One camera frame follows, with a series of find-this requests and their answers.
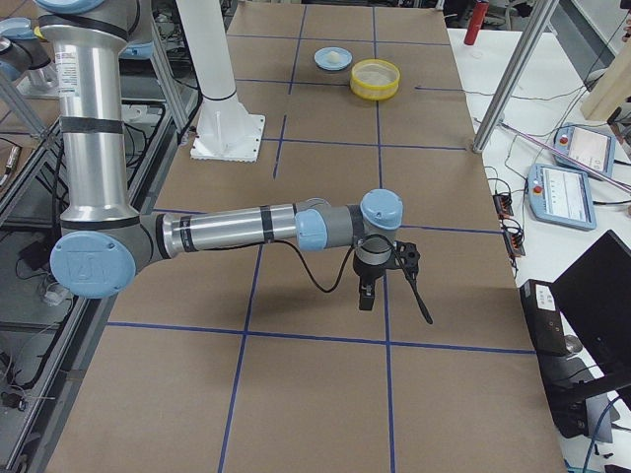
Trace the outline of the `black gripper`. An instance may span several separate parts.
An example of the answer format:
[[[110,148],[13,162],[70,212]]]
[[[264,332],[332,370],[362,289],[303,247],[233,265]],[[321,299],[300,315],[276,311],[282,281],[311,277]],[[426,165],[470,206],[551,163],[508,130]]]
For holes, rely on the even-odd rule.
[[[356,248],[353,257],[353,270],[359,277],[359,309],[372,310],[375,302],[375,282],[380,279],[387,264],[387,252],[371,252],[364,248]],[[429,309],[425,305],[417,287],[416,277],[404,270],[405,280],[408,283],[418,308],[428,324],[433,323]]]

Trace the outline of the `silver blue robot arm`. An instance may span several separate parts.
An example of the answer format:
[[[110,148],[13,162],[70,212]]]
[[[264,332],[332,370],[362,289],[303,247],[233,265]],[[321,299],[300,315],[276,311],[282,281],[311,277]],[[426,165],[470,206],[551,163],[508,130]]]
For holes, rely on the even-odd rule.
[[[14,82],[28,71],[45,69],[51,64],[31,19],[15,17],[1,21],[1,72],[8,80]]]
[[[399,270],[417,283],[419,253],[399,241],[403,204],[386,189],[356,205],[318,198],[283,205],[176,217],[143,215],[129,201],[119,59],[129,46],[151,44],[146,1],[41,1],[38,23],[55,52],[60,130],[69,204],[50,253],[56,280],[86,299],[125,289],[145,267],[182,253],[282,243],[296,253],[346,249],[359,278],[359,307],[372,308],[377,281]]]

